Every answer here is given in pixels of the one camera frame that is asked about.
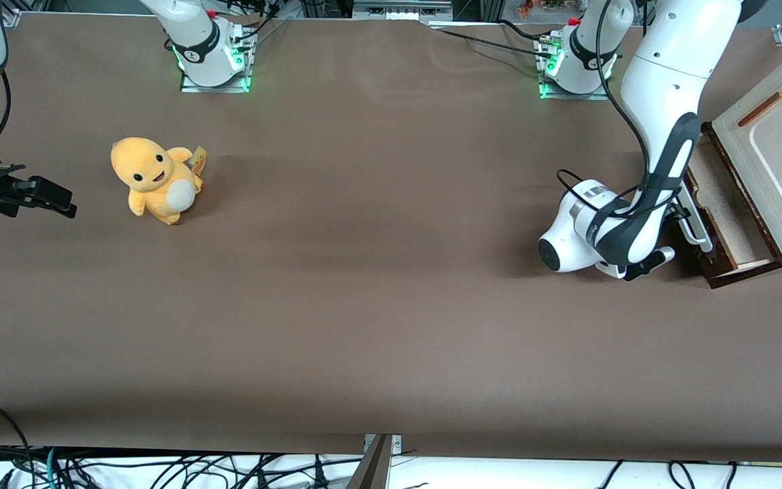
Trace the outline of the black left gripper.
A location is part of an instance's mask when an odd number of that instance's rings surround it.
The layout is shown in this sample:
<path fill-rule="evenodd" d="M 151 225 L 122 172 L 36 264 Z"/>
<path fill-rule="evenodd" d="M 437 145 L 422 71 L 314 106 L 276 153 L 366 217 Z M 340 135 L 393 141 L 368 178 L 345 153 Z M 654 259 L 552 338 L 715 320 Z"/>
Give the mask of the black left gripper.
<path fill-rule="evenodd" d="M 665 214 L 661 223 L 661 231 L 665 231 L 674 223 L 687 220 L 691 217 L 691 211 L 680 205 L 671 205 L 665 209 Z"/>

